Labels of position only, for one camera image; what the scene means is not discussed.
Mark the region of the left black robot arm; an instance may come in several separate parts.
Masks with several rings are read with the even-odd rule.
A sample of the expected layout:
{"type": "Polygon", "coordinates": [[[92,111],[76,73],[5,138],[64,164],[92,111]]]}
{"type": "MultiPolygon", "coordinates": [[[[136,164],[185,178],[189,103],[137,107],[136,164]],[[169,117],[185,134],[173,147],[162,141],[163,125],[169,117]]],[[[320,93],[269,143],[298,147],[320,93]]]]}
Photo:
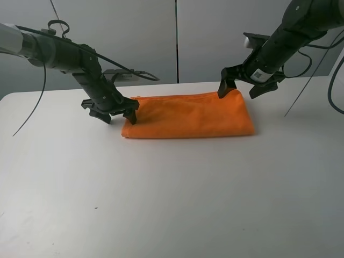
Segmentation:
{"type": "Polygon", "coordinates": [[[81,106],[89,109],[90,116],[108,124],[112,116],[122,114],[131,124],[136,123],[139,102],[124,97],[104,76],[96,52],[89,46],[43,31],[25,33],[15,25],[1,24],[1,51],[22,56],[36,67],[71,74],[89,97],[81,106]]]}

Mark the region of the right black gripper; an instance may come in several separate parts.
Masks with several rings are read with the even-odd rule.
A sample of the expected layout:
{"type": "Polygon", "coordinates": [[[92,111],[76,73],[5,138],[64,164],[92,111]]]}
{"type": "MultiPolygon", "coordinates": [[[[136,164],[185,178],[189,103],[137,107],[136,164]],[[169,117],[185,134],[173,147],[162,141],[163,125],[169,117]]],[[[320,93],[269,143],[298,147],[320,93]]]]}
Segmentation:
{"type": "Polygon", "coordinates": [[[220,99],[224,98],[232,90],[237,89],[235,80],[254,85],[249,91],[251,98],[257,98],[278,89],[277,83],[284,80],[282,72],[268,73],[260,68],[260,63],[255,60],[253,60],[252,64],[251,67],[245,61],[243,64],[222,69],[220,86],[217,91],[220,99]]]}

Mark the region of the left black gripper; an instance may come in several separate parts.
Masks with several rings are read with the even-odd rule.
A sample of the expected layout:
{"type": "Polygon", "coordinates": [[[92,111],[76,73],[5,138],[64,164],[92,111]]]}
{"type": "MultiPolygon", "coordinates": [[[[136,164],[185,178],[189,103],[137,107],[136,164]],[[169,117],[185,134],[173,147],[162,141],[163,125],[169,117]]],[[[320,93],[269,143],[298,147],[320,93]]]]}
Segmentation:
{"type": "Polygon", "coordinates": [[[139,102],[136,99],[125,98],[122,94],[92,93],[89,99],[82,101],[81,107],[89,109],[89,116],[109,124],[111,122],[109,113],[120,104],[120,113],[134,125],[137,122],[136,110],[139,108],[139,102]]]}

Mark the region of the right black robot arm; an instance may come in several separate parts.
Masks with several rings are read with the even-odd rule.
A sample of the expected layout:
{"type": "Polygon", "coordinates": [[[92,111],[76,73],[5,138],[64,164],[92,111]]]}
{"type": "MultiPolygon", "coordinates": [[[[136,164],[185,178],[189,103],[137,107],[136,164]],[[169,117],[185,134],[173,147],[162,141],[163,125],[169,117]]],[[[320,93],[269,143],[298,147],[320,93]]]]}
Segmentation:
{"type": "Polygon", "coordinates": [[[291,1],[280,26],[271,35],[245,33],[245,46],[252,49],[243,64],[224,68],[218,97],[236,89],[235,81],[253,85],[249,95],[259,97],[275,91],[286,77],[280,68],[302,47],[343,26],[343,1],[291,1]]]}

